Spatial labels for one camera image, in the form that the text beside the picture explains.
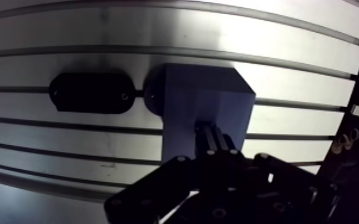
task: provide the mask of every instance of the robotic hand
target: robotic hand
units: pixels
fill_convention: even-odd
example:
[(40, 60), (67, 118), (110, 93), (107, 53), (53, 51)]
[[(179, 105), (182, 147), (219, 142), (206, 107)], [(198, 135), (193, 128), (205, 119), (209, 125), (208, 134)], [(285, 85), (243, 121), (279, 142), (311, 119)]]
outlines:
[[(197, 191), (190, 197), (191, 191)], [(267, 154), (253, 160), (211, 125), (196, 128), (196, 158), (178, 156), (104, 203), (114, 224), (327, 223), (337, 185)]]

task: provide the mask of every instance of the screw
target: screw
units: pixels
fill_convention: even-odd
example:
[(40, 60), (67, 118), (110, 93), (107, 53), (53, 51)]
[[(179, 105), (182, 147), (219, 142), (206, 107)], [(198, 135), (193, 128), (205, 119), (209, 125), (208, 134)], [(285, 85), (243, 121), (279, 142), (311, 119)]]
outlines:
[(314, 186), (310, 186), (309, 190), (313, 193), (312, 199), (310, 199), (310, 204), (313, 204), (313, 202), (314, 202), (314, 200), (316, 199), (316, 196), (317, 196), (317, 188), (315, 188)]
[(114, 199), (114, 200), (112, 201), (112, 205), (113, 205), (113, 206), (119, 206), (120, 204), (121, 204), (121, 200)]
[(183, 162), (183, 161), (186, 160), (186, 158), (183, 157), (183, 156), (179, 156), (179, 157), (177, 157), (177, 160), (180, 161), (180, 162)]
[(335, 185), (335, 184), (333, 184), (333, 183), (330, 184), (330, 187), (333, 188), (334, 191), (336, 191), (336, 190), (338, 189), (337, 185)]
[(212, 215), (216, 219), (222, 219), (227, 215), (227, 212), (224, 209), (214, 209)]
[(268, 158), (268, 155), (266, 153), (260, 153), (260, 157), (266, 159), (266, 158)]
[(148, 206), (149, 204), (151, 204), (151, 201), (149, 199), (143, 200), (141, 202), (141, 205), (143, 205), (143, 206)]
[(127, 94), (121, 94), (121, 98), (123, 100), (128, 100), (128, 95)]
[(276, 203), (274, 203), (273, 207), (280, 213), (283, 213), (285, 211), (285, 205), (283, 203), (276, 202)]
[(237, 150), (230, 150), (230, 153), (231, 153), (232, 155), (236, 155), (236, 154), (238, 154), (238, 151), (237, 151)]

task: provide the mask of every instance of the silver metal surface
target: silver metal surface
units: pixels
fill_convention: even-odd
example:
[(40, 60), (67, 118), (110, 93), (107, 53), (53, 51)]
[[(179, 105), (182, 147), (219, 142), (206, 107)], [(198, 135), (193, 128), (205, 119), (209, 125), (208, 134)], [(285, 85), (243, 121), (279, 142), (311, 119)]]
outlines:
[(89, 8), (2, 19), (0, 50), (161, 46), (276, 58), (352, 74), (359, 69), (359, 46), (279, 23), (169, 8), (113, 7), (107, 12), (109, 16), (101, 17), (100, 10)]
[(0, 184), (0, 224), (107, 224), (103, 204)]

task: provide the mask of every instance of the black plastic part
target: black plastic part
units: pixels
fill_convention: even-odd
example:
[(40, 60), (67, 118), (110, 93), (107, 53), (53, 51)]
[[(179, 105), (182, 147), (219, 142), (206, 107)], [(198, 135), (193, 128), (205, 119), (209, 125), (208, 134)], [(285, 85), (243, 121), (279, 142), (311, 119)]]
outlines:
[(58, 111), (121, 114), (134, 104), (136, 90), (121, 71), (63, 73), (50, 83), (49, 96)]

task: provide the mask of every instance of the gray cube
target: gray cube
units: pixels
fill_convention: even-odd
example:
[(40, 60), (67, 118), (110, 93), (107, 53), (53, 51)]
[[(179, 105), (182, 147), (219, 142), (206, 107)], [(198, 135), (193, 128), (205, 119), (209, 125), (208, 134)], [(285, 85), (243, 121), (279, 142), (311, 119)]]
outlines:
[(168, 64), (162, 160), (195, 158), (197, 122), (217, 125), (241, 149), (255, 93), (234, 68)]

